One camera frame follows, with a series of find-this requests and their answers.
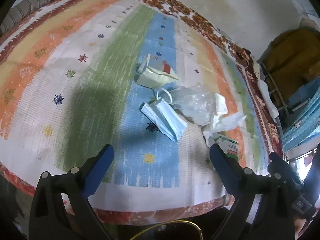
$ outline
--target orange stripe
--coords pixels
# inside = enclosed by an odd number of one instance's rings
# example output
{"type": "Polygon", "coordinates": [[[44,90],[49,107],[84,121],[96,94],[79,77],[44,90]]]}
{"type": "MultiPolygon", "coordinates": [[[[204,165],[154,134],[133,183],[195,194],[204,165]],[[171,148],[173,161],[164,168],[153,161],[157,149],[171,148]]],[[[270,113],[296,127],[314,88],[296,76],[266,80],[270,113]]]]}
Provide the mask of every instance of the orange stripe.
{"type": "MultiPolygon", "coordinates": [[[[230,86],[227,83],[227,80],[223,73],[223,69],[219,62],[219,59],[216,53],[214,52],[211,44],[207,40],[205,40],[202,37],[201,42],[204,45],[204,47],[207,49],[208,59],[210,60],[211,65],[214,67],[216,71],[216,74],[217,74],[216,80],[218,83],[219,91],[220,91],[220,94],[226,98],[228,114],[234,114],[238,112],[238,107],[232,96],[230,86]]],[[[240,128],[237,127],[236,129],[233,129],[231,131],[225,131],[225,133],[226,133],[226,136],[238,141],[239,164],[242,167],[246,167],[246,161],[245,161],[245,155],[244,155],[244,141],[243,141],[243,135],[242,135],[242,132],[240,131],[240,128]]]]}
{"type": "Polygon", "coordinates": [[[11,71],[10,77],[5,80],[1,93],[3,95],[3,98],[1,99],[4,99],[4,101],[2,100],[0,104],[0,120],[2,120],[0,128],[4,132],[0,134],[0,136],[3,136],[5,139],[8,138],[13,114],[25,87],[44,67],[45,62],[56,47],[62,43],[64,38],[78,31],[83,24],[92,19],[93,16],[117,1],[119,0],[98,0],[89,7],[84,7],[76,14],[70,15],[66,21],[61,22],[55,28],[48,30],[40,37],[21,62],[12,62],[14,69],[11,71]],[[50,34],[55,35],[54,40],[50,38],[50,34]],[[29,67],[31,73],[21,77],[20,70],[26,67],[29,67]]]}

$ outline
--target clear plastic bag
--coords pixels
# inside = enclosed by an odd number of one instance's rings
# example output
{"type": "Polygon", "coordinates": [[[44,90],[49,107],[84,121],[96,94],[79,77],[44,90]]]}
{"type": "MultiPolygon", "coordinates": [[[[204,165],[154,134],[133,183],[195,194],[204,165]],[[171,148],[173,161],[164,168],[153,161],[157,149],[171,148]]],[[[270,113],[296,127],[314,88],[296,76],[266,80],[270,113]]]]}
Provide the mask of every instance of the clear plastic bag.
{"type": "Polygon", "coordinates": [[[179,109],[182,113],[198,125],[206,125],[210,122],[215,109],[215,94],[206,92],[202,86],[181,86],[171,90],[172,107],[179,109]]]}

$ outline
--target blue stripe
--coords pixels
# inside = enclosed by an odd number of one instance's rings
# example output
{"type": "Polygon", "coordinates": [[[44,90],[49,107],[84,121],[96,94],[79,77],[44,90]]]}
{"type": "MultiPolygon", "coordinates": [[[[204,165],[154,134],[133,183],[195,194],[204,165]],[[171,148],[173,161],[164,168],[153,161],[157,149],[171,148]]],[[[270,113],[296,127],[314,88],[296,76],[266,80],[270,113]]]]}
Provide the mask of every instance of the blue stripe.
{"type": "MultiPolygon", "coordinates": [[[[174,21],[164,19],[164,15],[155,13],[147,31],[145,43],[141,46],[138,62],[142,62],[146,54],[159,54],[158,60],[166,60],[176,71],[176,49],[174,41],[174,21]]],[[[173,88],[167,84],[166,89],[173,88]]],[[[116,165],[114,170],[115,184],[124,184],[125,179],[129,186],[147,187],[150,180],[152,187],[160,187],[163,178],[163,187],[179,186],[179,144],[171,141],[161,132],[147,130],[150,120],[140,111],[143,103],[154,98],[152,89],[145,88],[132,82],[124,114],[119,126],[121,138],[116,139],[116,165]],[[144,154],[155,156],[153,164],[143,161],[144,154]]]]}
{"type": "Polygon", "coordinates": [[[251,110],[251,114],[253,116],[253,120],[254,120],[254,134],[257,136],[257,140],[259,142],[259,145],[260,145],[260,150],[261,150],[261,167],[260,169],[264,169],[268,166],[268,154],[267,154],[267,150],[265,148],[265,144],[264,144],[264,141],[263,141],[263,136],[262,136],[262,133],[261,133],[261,129],[260,129],[260,125],[259,125],[259,122],[258,122],[258,119],[257,119],[257,114],[256,114],[256,111],[254,109],[254,106],[253,106],[253,102],[252,102],[252,98],[249,94],[249,90],[248,90],[248,87],[247,87],[247,84],[245,82],[245,80],[243,79],[241,73],[239,72],[236,64],[233,62],[233,65],[234,65],[234,68],[235,68],[235,73],[238,77],[238,80],[241,82],[241,85],[242,87],[245,89],[245,95],[246,95],[246,98],[247,98],[247,102],[248,102],[248,105],[249,105],[249,108],[251,110]]]}

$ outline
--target blue fabric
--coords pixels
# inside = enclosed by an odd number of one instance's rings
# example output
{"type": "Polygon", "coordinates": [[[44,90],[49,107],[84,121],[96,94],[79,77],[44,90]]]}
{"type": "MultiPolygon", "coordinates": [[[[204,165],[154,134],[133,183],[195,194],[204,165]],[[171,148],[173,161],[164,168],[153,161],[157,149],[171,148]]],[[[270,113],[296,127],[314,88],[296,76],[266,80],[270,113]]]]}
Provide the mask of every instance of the blue fabric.
{"type": "Polygon", "coordinates": [[[288,107],[292,108],[302,102],[308,100],[309,98],[313,98],[318,88],[320,87],[320,76],[315,78],[313,81],[308,84],[299,87],[298,90],[290,96],[288,100],[288,107]]]}
{"type": "MultiPolygon", "coordinates": [[[[155,13],[137,61],[142,63],[148,53],[158,53],[161,55],[158,60],[165,60],[176,72],[174,32],[174,20],[164,20],[163,14],[155,13]],[[162,32],[161,25],[165,26],[165,32],[162,32]],[[163,46],[159,45],[159,36],[163,37],[163,46]]],[[[166,84],[164,88],[171,90],[174,83],[166,84]]],[[[140,112],[141,106],[152,99],[155,99],[152,89],[132,82],[123,119],[119,124],[119,130],[126,131],[126,136],[120,137],[117,145],[114,145],[115,161],[118,165],[115,170],[115,184],[128,183],[129,186],[148,187],[150,183],[151,187],[159,188],[162,187],[163,180],[163,187],[179,187],[179,143],[173,142],[163,133],[146,130],[150,121],[140,112]],[[132,120],[135,123],[134,128],[131,125],[132,120]],[[143,162],[144,154],[147,153],[155,156],[152,165],[143,162]]]]}
{"type": "Polygon", "coordinates": [[[284,133],[284,152],[289,151],[298,144],[304,142],[308,137],[320,132],[320,87],[318,87],[311,101],[299,114],[294,124],[284,133]]]}

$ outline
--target screw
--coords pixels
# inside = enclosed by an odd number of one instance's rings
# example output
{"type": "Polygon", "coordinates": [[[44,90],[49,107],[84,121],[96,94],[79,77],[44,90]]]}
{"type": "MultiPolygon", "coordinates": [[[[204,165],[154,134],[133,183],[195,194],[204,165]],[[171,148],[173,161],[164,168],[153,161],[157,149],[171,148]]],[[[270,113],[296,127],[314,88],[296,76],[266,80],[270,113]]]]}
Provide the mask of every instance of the screw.
{"type": "Polygon", "coordinates": [[[276,172],[276,173],[275,173],[275,178],[276,178],[276,179],[281,179],[281,175],[276,172]]]}
{"type": "Polygon", "coordinates": [[[79,168],[78,168],[78,167],[73,167],[73,168],[70,170],[70,172],[71,172],[72,174],[76,174],[78,171],[79,171],[79,168]]]}
{"type": "Polygon", "coordinates": [[[244,173],[247,174],[247,175],[252,174],[252,170],[251,170],[250,168],[244,168],[243,171],[244,171],[244,173]]]}
{"type": "Polygon", "coordinates": [[[45,179],[46,177],[48,177],[49,176],[49,172],[47,172],[47,171],[45,171],[45,172],[43,172],[42,174],[41,174],[41,177],[43,178],[43,179],[45,179]]]}

